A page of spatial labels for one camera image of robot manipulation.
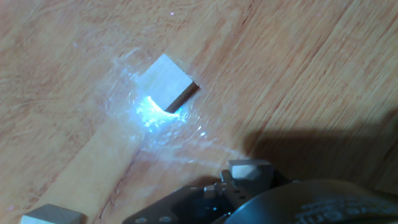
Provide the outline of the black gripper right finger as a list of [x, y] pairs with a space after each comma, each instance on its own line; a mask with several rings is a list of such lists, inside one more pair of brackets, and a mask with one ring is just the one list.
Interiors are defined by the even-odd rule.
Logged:
[[283, 185], [290, 184], [292, 181], [286, 176], [284, 176], [281, 172], [278, 170], [273, 171], [273, 177], [272, 177], [272, 187], [280, 187]]

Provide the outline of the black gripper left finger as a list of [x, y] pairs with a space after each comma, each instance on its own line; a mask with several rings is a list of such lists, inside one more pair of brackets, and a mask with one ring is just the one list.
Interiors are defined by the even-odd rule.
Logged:
[[240, 208], [252, 199], [244, 188], [234, 185], [230, 171], [222, 170], [220, 172], [220, 179], [220, 182], [204, 188], [205, 198], [222, 198], [227, 200], [234, 209]]

